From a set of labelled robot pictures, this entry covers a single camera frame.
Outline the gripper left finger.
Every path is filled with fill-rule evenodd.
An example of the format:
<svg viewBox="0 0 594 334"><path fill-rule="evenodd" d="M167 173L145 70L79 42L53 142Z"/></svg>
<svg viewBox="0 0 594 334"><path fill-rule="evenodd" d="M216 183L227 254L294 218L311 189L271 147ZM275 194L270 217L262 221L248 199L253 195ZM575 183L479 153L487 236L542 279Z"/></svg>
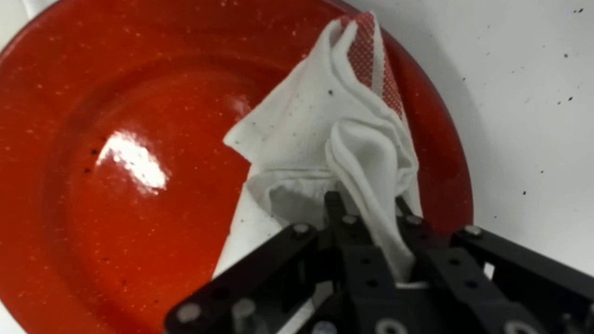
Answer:
<svg viewBox="0 0 594 334"><path fill-rule="evenodd" d="M326 309L315 320L338 332L373 334L373 311L389 315L395 282L360 216L348 214L338 192L324 196L323 226L286 227L165 316L165 334L276 334L321 283Z"/></svg>

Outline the white red-checked tea towel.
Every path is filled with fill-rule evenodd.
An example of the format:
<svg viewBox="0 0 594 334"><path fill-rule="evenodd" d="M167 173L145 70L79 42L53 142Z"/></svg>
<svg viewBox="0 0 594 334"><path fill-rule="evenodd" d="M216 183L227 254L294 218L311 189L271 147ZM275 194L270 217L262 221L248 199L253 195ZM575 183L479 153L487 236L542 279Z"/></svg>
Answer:
<svg viewBox="0 0 594 334"><path fill-rule="evenodd" d="M215 275L286 226L321 228L326 192L363 218L397 283L414 255L395 216L422 213L419 161L381 27L372 12L334 19L309 55L225 135L250 164Z"/></svg>

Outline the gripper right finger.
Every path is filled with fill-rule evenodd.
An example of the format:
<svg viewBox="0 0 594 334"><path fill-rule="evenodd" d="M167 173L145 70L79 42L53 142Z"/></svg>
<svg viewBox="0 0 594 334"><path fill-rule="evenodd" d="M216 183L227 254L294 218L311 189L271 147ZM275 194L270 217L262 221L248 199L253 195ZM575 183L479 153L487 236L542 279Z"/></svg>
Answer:
<svg viewBox="0 0 594 334"><path fill-rule="evenodd" d="M460 334L594 334L594 276L475 225L441 236L395 205L410 281L428 283Z"/></svg>

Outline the red speckled plate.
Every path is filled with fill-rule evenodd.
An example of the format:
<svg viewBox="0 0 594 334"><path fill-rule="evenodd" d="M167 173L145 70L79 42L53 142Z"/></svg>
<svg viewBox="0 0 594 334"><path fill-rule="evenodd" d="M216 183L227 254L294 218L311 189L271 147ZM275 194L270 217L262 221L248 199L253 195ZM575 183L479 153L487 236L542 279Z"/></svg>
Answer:
<svg viewBox="0 0 594 334"><path fill-rule="evenodd" d="M161 334L216 267L222 139L341 0L58 0L0 53L0 300L26 334Z"/></svg>

